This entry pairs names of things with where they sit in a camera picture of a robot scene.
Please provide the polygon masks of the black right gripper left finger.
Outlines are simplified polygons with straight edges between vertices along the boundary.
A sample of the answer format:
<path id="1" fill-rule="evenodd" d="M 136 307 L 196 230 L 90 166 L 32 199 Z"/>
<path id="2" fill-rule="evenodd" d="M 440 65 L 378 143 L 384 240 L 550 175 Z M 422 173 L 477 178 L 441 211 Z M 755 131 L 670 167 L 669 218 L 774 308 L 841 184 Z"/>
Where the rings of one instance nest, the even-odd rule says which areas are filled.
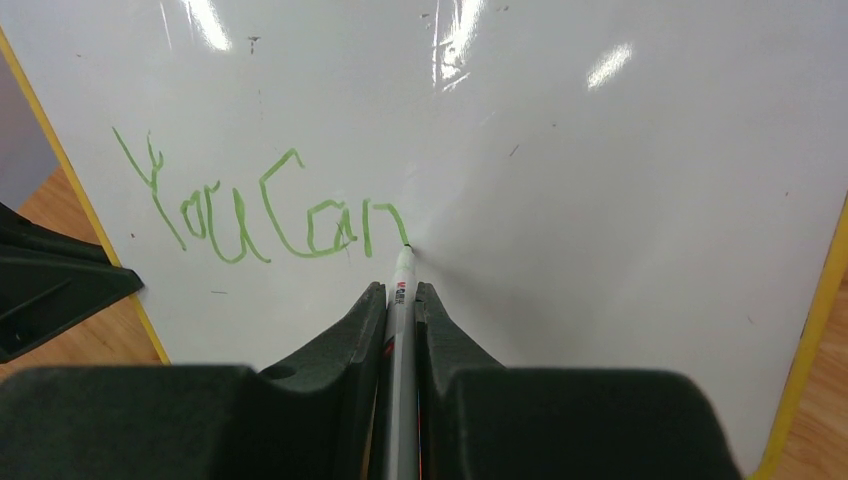
<path id="1" fill-rule="evenodd" d="M 358 479 L 386 289 L 283 360 L 35 368 L 1 386 L 5 479 Z"/>

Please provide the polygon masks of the green white marker pen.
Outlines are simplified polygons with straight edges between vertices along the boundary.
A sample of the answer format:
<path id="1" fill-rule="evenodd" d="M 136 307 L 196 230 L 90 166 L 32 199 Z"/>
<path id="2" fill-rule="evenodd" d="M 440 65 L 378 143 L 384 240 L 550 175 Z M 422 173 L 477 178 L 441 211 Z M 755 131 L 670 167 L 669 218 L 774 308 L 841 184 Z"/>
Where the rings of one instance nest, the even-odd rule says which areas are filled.
<path id="1" fill-rule="evenodd" d="M 412 247 L 404 245 L 397 258 L 387 304 L 382 479 L 417 479 L 420 475 L 414 319 L 418 282 L 415 263 Z"/>

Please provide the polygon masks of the yellow framed whiteboard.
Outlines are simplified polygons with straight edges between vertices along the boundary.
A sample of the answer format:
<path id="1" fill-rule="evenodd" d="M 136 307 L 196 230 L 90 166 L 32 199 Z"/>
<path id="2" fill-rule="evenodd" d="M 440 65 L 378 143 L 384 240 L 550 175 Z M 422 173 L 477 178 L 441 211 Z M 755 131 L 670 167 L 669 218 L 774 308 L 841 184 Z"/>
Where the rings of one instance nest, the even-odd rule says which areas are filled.
<path id="1" fill-rule="evenodd" d="M 756 472 L 847 191 L 843 1 L 5 1 L 175 363 L 256 368 L 404 244 L 500 362 L 672 370 Z"/>

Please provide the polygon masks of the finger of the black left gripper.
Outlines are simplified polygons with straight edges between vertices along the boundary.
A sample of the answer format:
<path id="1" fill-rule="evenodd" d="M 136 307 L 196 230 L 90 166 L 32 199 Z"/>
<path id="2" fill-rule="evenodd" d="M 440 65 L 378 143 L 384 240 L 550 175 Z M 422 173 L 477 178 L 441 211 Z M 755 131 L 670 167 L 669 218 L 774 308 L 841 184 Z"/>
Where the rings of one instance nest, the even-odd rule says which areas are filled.
<path id="1" fill-rule="evenodd" d="M 1 207 L 1 362 L 8 363 L 140 291 L 96 244 Z"/>

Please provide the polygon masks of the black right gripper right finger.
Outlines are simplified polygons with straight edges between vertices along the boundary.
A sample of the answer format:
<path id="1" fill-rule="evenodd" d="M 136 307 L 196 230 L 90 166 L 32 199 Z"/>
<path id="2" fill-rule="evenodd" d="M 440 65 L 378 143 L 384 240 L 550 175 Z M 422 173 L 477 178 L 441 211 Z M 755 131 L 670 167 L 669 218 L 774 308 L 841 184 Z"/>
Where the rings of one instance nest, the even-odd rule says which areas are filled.
<path id="1" fill-rule="evenodd" d="M 427 479 L 737 479 L 712 405 L 669 371 L 507 367 L 415 299 Z"/>

